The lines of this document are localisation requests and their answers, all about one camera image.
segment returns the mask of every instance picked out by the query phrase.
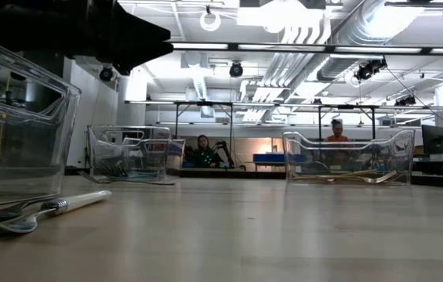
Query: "person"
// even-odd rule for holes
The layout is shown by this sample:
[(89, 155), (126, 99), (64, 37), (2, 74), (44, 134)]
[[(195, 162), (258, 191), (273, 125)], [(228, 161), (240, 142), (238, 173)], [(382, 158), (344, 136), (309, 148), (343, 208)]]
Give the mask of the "person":
[(196, 168), (209, 168), (220, 166), (223, 159), (218, 153), (209, 146), (209, 139), (205, 135), (200, 135), (197, 138), (198, 148), (194, 151), (194, 166)]
[(343, 136), (343, 125), (341, 121), (333, 119), (331, 121), (332, 135), (325, 139), (326, 142), (348, 142), (349, 139)]
[[(341, 121), (331, 121), (332, 135), (325, 139), (326, 142), (348, 142), (348, 137), (343, 136), (343, 125)], [(330, 150), (324, 155), (325, 163), (328, 165), (344, 165), (350, 160), (350, 154), (343, 150)]]

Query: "clear plastic bin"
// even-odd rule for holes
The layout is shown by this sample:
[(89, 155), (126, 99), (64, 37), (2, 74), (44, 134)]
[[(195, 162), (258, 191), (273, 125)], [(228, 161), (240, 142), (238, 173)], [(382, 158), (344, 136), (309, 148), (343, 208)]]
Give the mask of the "clear plastic bin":
[(297, 183), (410, 184), (414, 131), (369, 142), (312, 142), (298, 132), (283, 137), (287, 180)]
[(90, 174), (111, 179), (161, 181), (171, 146), (168, 128), (89, 126)]
[(0, 47), (0, 204), (60, 193), (79, 95)]

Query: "desk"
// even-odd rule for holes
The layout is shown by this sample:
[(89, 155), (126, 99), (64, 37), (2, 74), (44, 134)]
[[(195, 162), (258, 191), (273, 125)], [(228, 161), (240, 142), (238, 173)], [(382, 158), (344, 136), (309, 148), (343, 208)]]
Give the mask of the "desk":
[(0, 237), (0, 282), (443, 281), (440, 188), (80, 176), (65, 187), (114, 194)]
[(412, 170), (433, 175), (443, 175), (443, 161), (413, 161)]
[(285, 166), (285, 162), (282, 161), (246, 161), (246, 164), (254, 164), (256, 172), (258, 172), (259, 166), (275, 166), (275, 167)]

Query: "white wall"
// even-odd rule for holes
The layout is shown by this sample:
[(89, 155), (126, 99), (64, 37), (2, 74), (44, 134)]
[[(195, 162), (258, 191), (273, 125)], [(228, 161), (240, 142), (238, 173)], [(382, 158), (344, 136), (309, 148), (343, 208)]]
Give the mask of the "white wall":
[(83, 168), (87, 125), (115, 125), (118, 94), (73, 61), (64, 65), (64, 79), (82, 90), (67, 165)]
[(124, 103), (132, 95), (134, 87), (129, 87), (130, 78), (121, 77), (118, 86), (118, 113), (117, 125), (144, 125), (145, 105)]

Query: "air duct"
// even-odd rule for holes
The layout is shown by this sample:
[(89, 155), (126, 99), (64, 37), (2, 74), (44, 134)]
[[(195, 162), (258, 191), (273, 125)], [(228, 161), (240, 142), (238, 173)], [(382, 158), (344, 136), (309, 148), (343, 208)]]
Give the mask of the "air duct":
[[(384, 0), (365, 0), (352, 17), (332, 36), (332, 45), (385, 45), (401, 33), (423, 11), (423, 8), (397, 8), (385, 6)], [(297, 83), (307, 81), (334, 81), (345, 71), (358, 63), (358, 59), (316, 55), (310, 60), (307, 69), (298, 77)], [(316, 87), (310, 96), (316, 95), (329, 86), (323, 83)], [(292, 88), (301, 88), (295, 83)]]

